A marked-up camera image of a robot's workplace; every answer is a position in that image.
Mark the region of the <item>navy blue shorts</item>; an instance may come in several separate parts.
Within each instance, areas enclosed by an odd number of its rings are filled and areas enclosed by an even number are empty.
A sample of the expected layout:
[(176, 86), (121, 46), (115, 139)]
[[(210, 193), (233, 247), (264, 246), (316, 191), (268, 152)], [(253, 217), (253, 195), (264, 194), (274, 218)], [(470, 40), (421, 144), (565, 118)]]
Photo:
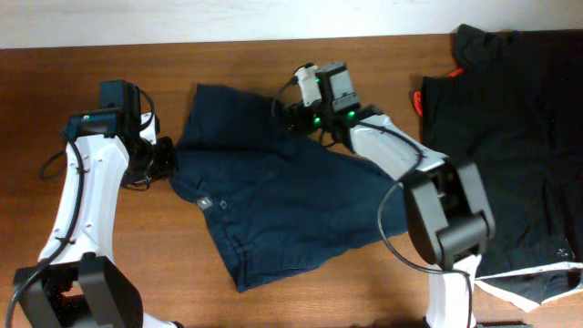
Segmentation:
[(401, 191), (371, 161), (285, 133), (269, 98), (198, 85), (170, 184), (201, 209), (239, 292), (407, 230)]

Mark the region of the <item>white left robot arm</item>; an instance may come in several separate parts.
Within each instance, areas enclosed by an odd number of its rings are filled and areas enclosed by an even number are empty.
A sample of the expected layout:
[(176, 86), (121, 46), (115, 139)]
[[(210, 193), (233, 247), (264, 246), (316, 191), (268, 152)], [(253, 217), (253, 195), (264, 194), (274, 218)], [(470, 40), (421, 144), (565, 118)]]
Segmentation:
[(54, 226), (32, 267), (19, 268), (4, 325), (22, 309), (34, 327), (178, 327), (144, 310), (116, 266), (118, 193), (145, 191), (177, 168), (173, 141), (159, 134), (148, 94), (126, 80), (104, 81), (99, 106), (69, 117), (62, 131), (66, 179)]

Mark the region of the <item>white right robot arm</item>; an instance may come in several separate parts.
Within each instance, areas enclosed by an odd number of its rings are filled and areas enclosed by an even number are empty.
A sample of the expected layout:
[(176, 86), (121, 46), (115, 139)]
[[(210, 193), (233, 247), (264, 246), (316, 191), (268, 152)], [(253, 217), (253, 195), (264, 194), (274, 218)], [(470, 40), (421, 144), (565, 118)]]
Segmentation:
[(361, 103), (344, 62), (298, 67), (288, 86), (299, 102), (278, 111), (288, 131), (328, 133), (335, 144), (369, 159), (404, 196), (408, 234), (424, 265), (396, 258), (427, 274), (425, 327), (475, 327), (477, 268), (496, 224), (477, 165), (422, 145), (375, 105)]

